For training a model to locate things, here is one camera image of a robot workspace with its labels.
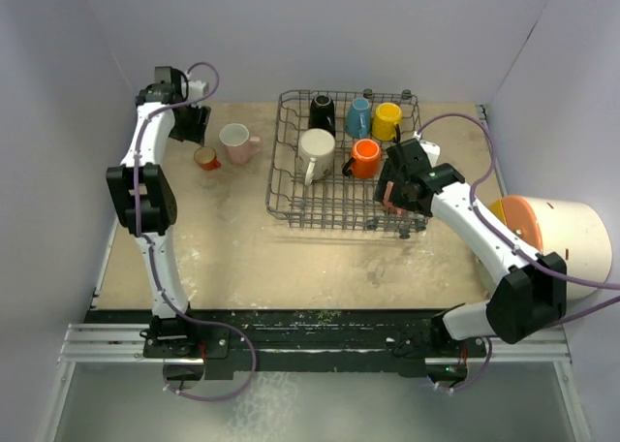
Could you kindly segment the small salmon pink cup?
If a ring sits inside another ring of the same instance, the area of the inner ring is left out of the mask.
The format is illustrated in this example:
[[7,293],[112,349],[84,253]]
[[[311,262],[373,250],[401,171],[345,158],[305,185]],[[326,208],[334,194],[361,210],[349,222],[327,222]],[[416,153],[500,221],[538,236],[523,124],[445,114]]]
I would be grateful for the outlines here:
[[406,216],[407,211],[401,207],[396,206],[390,199],[392,190],[393,190],[393,185],[394,185],[393,181],[387,182],[386,190],[384,192],[383,199],[382,199],[382,206],[387,214],[395,214],[397,216]]

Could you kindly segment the small red-orange cup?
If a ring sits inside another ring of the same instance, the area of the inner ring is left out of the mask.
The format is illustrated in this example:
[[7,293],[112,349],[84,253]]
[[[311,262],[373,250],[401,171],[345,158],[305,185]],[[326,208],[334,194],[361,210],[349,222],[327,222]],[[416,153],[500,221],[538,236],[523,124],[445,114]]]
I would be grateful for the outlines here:
[[221,168],[216,150],[211,146],[199,147],[194,152],[195,163],[204,171],[214,171]]

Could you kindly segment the pink faceted mug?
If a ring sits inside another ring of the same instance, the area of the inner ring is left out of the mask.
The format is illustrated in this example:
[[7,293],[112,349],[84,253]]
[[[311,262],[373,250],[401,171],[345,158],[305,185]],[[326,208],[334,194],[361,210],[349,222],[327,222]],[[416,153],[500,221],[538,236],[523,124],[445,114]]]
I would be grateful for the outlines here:
[[247,163],[262,146],[261,138],[253,136],[249,129],[240,123],[225,125],[219,132],[219,140],[225,148],[229,161],[236,165]]

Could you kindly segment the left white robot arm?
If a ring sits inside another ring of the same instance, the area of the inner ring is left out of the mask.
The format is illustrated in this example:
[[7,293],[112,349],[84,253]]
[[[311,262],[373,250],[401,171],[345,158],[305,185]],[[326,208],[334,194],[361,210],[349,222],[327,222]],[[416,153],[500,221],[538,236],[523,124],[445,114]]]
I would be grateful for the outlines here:
[[162,168],[169,139],[204,144],[211,108],[201,104],[208,85],[171,66],[135,99],[137,125],[121,163],[106,182],[119,224],[134,237],[152,295],[149,326],[140,335],[149,357],[189,358],[199,351],[197,327],[186,321],[190,302],[181,285],[173,249],[177,202]]

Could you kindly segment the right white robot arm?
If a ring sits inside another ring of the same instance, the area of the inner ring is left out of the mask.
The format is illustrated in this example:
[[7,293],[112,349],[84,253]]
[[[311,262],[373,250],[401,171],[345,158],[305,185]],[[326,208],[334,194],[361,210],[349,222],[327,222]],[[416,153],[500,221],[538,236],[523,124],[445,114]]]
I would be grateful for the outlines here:
[[374,198],[397,209],[437,217],[486,268],[495,289],[487,301],[457,305],[431,320],[431,345],[452,356],[469,338],[497,336],[514,344],[561,320],[567,310],[567,265],[513,234],[473,194],[452,165],[432,166],[420,142],[387,149]]

